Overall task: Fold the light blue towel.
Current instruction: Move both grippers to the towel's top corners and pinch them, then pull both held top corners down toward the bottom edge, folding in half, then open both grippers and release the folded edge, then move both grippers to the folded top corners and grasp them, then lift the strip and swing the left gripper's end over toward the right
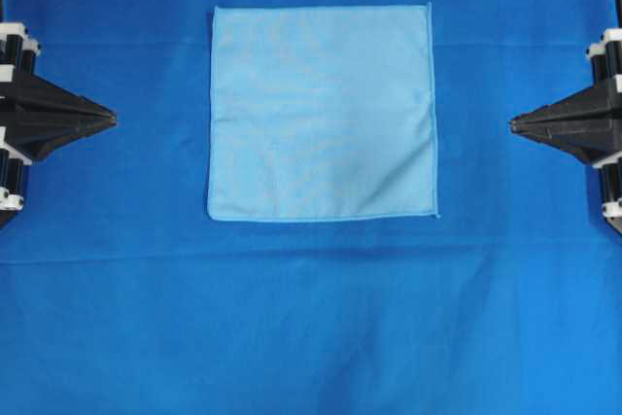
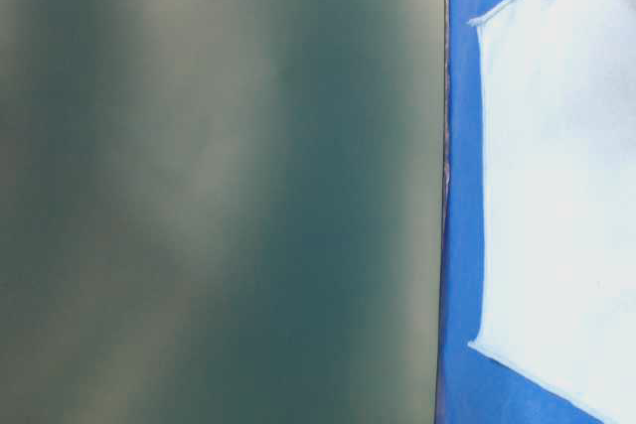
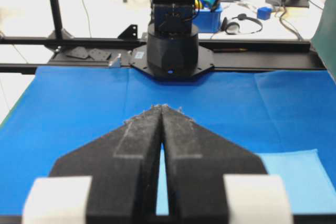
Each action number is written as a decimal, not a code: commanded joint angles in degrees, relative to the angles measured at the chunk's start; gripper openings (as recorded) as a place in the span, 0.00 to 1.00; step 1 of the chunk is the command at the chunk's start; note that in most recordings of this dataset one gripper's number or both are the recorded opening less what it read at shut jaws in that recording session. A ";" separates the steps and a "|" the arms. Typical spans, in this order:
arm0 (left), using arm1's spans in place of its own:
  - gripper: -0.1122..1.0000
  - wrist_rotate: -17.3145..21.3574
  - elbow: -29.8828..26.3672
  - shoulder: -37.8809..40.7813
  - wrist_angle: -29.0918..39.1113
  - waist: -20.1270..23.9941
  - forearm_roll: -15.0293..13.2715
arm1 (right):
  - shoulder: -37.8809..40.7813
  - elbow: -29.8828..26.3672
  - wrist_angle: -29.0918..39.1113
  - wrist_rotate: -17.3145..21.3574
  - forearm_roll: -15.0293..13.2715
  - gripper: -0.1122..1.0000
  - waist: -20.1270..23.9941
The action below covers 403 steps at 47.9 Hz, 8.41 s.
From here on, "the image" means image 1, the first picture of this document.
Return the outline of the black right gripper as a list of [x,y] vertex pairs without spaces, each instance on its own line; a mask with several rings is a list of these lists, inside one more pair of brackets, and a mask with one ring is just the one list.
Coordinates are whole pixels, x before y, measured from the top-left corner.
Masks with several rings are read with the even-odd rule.
[[[510,121],[513,134],[545,144],[599,173],[602,214],[621,232],[621,28],[587,51],[594,84]],[[598,119],[599,122],[559,122]]]

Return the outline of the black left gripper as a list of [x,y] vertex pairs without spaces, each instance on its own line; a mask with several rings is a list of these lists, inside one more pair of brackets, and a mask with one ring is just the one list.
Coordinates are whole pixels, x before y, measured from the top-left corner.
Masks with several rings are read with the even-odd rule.
[[[14,79],[17,102],[91,116],[16,116],[17,103],[1,95],[1,227],[25,207],[30,168],[52,152],[117,125],[110,109],[36,75],[39,42],[22,22],[1,23],[1,84]],[[10,142],[14,131],[14,143]]]

